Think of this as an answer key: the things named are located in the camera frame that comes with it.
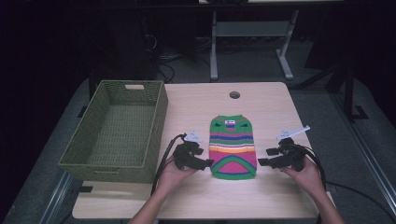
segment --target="black controller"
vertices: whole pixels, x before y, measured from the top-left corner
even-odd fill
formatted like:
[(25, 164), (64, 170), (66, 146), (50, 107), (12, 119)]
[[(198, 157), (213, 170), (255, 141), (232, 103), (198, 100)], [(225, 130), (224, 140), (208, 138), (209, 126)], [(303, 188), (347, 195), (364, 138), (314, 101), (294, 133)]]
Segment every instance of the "black controller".
[(268, 148), (268, 156), (282, 156), (274, 157), (272, 159), (258, 159), (260, 166), (271, 166), (275, 168), (283, 168), (291, 166), (295, 171), (300, 172), (304, 169), (304, 157), (308, 150), (306, 147), (295, 145), (291, 138), (280, 140), (279, 147)]
[(195, 155), (201, 155), (203, 151), (203, 149), (199, 148), (198, 143), (184, 141), (183, 144), (175, 148), (173, 153), (176, 167), (179, 170), (184, 170), (185, 167), (195, 170), (204, 170), (206, 167), (210, 167), (213, 164), (213, 160), (204, 161), (195, 157)]

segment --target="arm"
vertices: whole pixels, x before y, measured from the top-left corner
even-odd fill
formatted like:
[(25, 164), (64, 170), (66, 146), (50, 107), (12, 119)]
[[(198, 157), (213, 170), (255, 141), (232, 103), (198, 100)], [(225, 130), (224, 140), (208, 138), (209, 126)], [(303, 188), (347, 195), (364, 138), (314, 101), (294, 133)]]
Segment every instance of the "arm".
[(304, 161), (305, 168), (301, 172), (296, 172), (289, 167), (280, 170), (293, 178), (300, 188), (314, 200), (323, 224), (345, 223), (323, 188), (317, 166), (307, 157)]
[(143, 207), (128, 222), (130, 224), (152, 224), (158, 215), (166, 198), (176, 189), (184, 179), (194, 174), (196, 170), (190, 169), (181, 171), (177, 169), (173, 162), (173, 157), (166, 160), (163, 173), (158, 181), (158, 187), (149, 197)]

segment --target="wooden table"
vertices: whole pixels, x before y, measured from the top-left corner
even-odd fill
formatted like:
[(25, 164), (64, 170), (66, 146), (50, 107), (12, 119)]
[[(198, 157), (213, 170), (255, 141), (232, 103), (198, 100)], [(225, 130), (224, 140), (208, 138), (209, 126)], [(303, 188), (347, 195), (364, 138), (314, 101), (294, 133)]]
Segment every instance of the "wooden table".
[[(257, 158), (267, 158), (265, 149), (277, 147), (276, 136), (282, 130), (303, 127), (283, 83), (168, 84), (165, 88), (169, 105), (159, 161), (175, 136), (190, 131), (204, 138), (200, 146), (205, 151), (200, 158), (207, 159), (209, 125), (217, 115), (241, 114), (250, 120)], [(231, 91), (238, 91), (240, 98), (232, 99)], [(310, 147), (305, 133), (293, 139)], [(151, 189), (147, 184), (90, 181), (83, 186), (93, 188), (78, 195), (73, 210), (75, 218), (130, 218), (144, 204)], [(259, 165), (257, 176), (249, 180), (216, 179), (209, 168), (197, 172), (169, 196), (158, 218), (273, 219), (317, 215), (311, 199), (293, 180), (277, 169)]]

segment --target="forearm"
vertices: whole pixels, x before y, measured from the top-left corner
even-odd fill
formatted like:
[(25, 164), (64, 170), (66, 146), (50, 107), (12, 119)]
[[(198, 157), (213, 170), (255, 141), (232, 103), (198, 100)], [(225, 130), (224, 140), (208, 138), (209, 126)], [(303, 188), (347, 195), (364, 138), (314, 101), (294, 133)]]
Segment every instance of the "forearm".
[(146, 201), (142, 208), (136, 215), (128, 222), (129, 224), (152, 224), (158, 213), (160, 212), (163, 203), (166, 200), (168, 193), (156, 190), (151, 197)]
[(345, 223), (326, 192), (312, 193), (310, 195), (317, 205), (323, 224)]

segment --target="green wicker basket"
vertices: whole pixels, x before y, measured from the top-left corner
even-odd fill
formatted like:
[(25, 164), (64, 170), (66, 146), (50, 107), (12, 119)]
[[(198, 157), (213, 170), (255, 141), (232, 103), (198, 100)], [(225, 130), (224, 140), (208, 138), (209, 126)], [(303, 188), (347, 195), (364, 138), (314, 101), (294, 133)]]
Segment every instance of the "green wicker basket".
[(82, 180), (152, 183), (167, 106), (161, 81), (102, 81), (59, 165)]

